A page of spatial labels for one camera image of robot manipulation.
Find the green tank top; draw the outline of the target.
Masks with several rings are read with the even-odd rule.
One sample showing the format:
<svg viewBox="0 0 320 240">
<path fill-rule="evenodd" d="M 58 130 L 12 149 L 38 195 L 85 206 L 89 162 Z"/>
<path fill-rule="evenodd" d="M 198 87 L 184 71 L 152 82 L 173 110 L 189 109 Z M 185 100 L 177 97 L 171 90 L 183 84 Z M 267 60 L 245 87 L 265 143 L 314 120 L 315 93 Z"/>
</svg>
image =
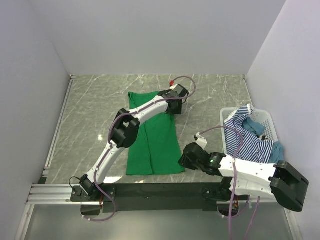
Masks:
<svg viewBox="0 0 320 240">
<path fill-rule="evenodd" d="M 143 123 L 136 142 L 128 150 L 129 176 L 174 175 L 185 172 L 181 158 L 175 116 L 160 113 Z"/>
</svg>

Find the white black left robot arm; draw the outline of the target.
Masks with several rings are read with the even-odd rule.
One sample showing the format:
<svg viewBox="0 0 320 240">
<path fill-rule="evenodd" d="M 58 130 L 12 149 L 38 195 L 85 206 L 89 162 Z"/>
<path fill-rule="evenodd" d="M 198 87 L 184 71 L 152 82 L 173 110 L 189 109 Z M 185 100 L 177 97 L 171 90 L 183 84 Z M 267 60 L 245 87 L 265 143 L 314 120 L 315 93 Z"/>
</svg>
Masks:
<svg viewBox="0 0 320 240">
<path fill-rule="evenodd" d="M 188 96 L 188 90 L 180 84 L 160 91 L 145 104 L 126 110 L 122 108 L 117 113 L 109 133 L 107 144 L 100 157 L 79 180 L 82 195 L 88 201 L 96 200 L 100 195 L 99 185 L 103 184 L 105 177 L 118 156 L 130 148 L 137 140 L 140 126 L 151 118 L 162 114 L 180 115 L 182 113 L 182 100 Z"/>
</svg>

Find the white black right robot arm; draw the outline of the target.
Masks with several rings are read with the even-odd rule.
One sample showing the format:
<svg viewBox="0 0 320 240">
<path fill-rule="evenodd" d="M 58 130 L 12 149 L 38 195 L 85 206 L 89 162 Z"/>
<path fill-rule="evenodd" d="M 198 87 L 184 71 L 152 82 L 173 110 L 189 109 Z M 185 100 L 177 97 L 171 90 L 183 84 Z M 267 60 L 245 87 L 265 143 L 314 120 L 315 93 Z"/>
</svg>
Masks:
<svg viewBox="0 0 320 240">
<path fill-rule="evenodd" d="M 206 190 L 209 199 L 226 202 L 233 196 L 251 196 L 276 200 L 282 207 L 303 210 L 309 181 L 290 163 L 257 163 L 219 152 L 206 152 L 193 142 L 188 144 L 178 163 L 190 170 L 201 170 L 222 181 L 213 190 Z"/>
</svg>

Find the blue white striped tank top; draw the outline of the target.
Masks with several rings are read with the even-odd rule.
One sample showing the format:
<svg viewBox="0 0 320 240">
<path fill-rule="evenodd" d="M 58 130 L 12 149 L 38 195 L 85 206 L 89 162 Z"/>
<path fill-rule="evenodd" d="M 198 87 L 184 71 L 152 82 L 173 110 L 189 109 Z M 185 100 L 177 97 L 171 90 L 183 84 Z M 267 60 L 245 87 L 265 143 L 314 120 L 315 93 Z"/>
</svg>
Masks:
<svg viewBox="0 0 320 240">
<path fill-rule="evenodd" d="M 267 164 L 273 148 L 272 140 L 260 140 L 256 135 L 243 128 L 243 123 L 254 111 L 251 104 L 244 105 L 233 111 L 226 120 L 224 120 L 224 134 L 226 152 L 236 158 Z"/>
</svg>

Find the teal blue tank top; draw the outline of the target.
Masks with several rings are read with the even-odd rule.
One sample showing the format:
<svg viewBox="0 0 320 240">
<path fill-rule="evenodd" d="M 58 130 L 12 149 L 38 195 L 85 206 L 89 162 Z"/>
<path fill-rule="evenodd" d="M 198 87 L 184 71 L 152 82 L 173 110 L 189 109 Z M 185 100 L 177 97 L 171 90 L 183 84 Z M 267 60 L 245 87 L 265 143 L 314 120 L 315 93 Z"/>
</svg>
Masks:
<svg viewBox="0 0 320 240">
<path fill-rule="evenodd" d="M 261 164 L 277 164 L 284 161 L 284 147 L 278 141 L 270 140 L 266 135 L 266 127 L 251 118 L 247 118 L 242 123 L 242 128 L 246 134 L 239 157 L 246 161 Z"/>
</svg>

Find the white plastic laundry basket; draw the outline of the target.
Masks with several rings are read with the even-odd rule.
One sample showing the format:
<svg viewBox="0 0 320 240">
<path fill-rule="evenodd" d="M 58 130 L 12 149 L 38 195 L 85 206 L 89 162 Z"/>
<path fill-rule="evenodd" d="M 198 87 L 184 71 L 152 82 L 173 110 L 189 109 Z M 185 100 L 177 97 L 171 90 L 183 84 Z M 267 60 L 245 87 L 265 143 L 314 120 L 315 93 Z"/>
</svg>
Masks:
<svg viewBox="0 0 320 240">
<path fill-rule="evenodd" d="M 247 104 L 220 111 L 223 126 L 236 129 L 243 136 L 243 146 L 236 158 L 260 164 L 278 164 L 285 160 L 284 147 L 278 141 L 271 115 Z"/>
</svg>

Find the aluminium left side rail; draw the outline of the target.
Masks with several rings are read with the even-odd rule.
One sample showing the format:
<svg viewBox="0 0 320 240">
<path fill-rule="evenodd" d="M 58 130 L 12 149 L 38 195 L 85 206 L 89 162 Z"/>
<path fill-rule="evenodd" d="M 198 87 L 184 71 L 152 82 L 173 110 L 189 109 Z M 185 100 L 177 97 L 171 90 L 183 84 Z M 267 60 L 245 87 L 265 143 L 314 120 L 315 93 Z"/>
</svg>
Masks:
<svg viewBox="0 0 320 240">
<path fill-rule="evenodd" d="M 44 169 L 43 169 L 43 172 L 42 172 L 42 176 L 41 176 L 42 178 L 46 178 L 48 176 L 48 173 L 49 173 L 49 170 L 50 170 L 50 166 L 52 164 L 52 158 L 53 158 L 53 155 L 54 155 L 54 152 L 55 152 L 55 149 L 56 149 L 59 132 L 61 130 L 62 121 L 63 121 L 65 110 L 66 110 L 66 105 L 68 103 L 69 96 L 70 96 L 70 91 L 71 91 L 71 88 L 72 88 L 72 85 L 73 85 L 73 81 L 74 81 L 74 76 L 75 76 L 74 74 L 70 75 L 70 80 L 69 80 L 68 87 L 67 87 L 67 90 L 66 90 L 66 93 L 65 93 L 65 96 L 64 96 L 64 100 L 63 100 L 63 104 L 62 104 L 62 107 L 61 107 L 61 111 L 60 111 L 60 115 L 59 115 L 59 118 L 58 118 L 58 122 L 57 122 L 57 125 L 56 125 L 56 128 L 55 128 L 55 132 L 54 132 L 54 135 L 53 135 L 53 138 L 52 138 L 52 142 L 51 142 L 51 145 L 50 145 L 50 148 L 49 148 L 49 151 L 48 151 L 48 155 L 47 155 L 47 158 L 46 158 L 46 162 L 45 162 L 45 165 L 44 165 Z"/>
</svg>

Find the aluminium rail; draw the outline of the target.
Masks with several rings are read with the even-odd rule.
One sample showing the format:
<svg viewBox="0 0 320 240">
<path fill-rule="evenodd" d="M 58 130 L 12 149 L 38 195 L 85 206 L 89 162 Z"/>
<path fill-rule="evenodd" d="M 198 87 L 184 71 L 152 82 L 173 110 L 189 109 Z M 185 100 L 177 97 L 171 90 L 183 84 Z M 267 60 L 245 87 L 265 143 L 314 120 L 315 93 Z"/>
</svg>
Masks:
<svg viewBox="0 0 320 240">
<path fill-rule="evenodd" d="M 218 182 L 207 183 L 111 183 L 103 184 L 102 190 L 116 203 L 120 199 L 162 199 L 182 198 L 227 202 L 231 191 L 223 191 Z M 82 188 L 75 184 L 34 184 L 26 203 L 29 205 L 99 203 L 110 199 L 101 192 L 94 200 L 88 200 Z"/>
<path fill-rule="evenodd" d="M 48 176 L 48 173 L 49 173 L 49 170 L 50 170 L 50 166 L 52 164 L 52 158 L 53 158 L 53 155 L 54 155 L 54 152 L 55 152 L 55 149 L 56 149 L 59 132 L 61 130 L 62 121 L 63 121 L 65 110 L 66 110 L 66 105 L 68 103 L 69 96 L 70 96 L 70 91 L 71 91 L 71 88 L 72 88 L 72 85 L 73 85 L 73 81 L 74 81 L 74 76 L 75 76 L 74 74 L 70 75 L 70 80 L 69 80 L 68 87 L 67 87 L 67 90 L 66 90 L 66 93 L 65 93 L 65 96 L 64 96 L 64 100 L 63 100 L 63 104 L 62 104 L 62 107 L 61 107 L 61 111 L 60 111 L 60 115 L 59 115 L 59 118 L 58 118 L 58 122 L 57 122 L 57 125 L 56 125 L 56 128 L 55 128 L 55 132 L 54 132 L 54 135 L 53 135 L 53 138 L 52 138 L 52 142 L 51 142 L 51 145 L 50 145 L 50 148 L 49 148 L 49 151 L 48 151 L 48 155 L 47 155 L 47 158 L 46 158 L 46 162 L 45 162 L 45 165 L 44 165 L 44 169 L 43 169 L 43 172 L 42 172 L 42 176 L 41 176 L 42 178 L 46 178 Z"/>
</svg>

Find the aluminium front rail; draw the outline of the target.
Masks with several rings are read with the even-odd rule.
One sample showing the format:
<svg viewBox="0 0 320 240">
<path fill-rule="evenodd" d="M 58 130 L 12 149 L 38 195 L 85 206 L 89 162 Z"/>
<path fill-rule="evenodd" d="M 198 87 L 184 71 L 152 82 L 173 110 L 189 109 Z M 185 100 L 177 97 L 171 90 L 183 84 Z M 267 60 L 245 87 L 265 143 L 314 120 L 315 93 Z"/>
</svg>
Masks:
<svg viewBox="0 0 320 240">
<path fill-rule="evenodd" d="M 102 190 L 116 203 L 120 199 L 162 199 L 182 198 L 227 202 L 231 191 L 223 191 L 218 182 L 207 183 L 111 183 L 103 184 Z M 34 184 L 26 203 L 29 205 L 99 203 L 110 199 L 101 192 L 94 200 L 88 200 L 82 188 L 75 184 Z"/>
</svg>

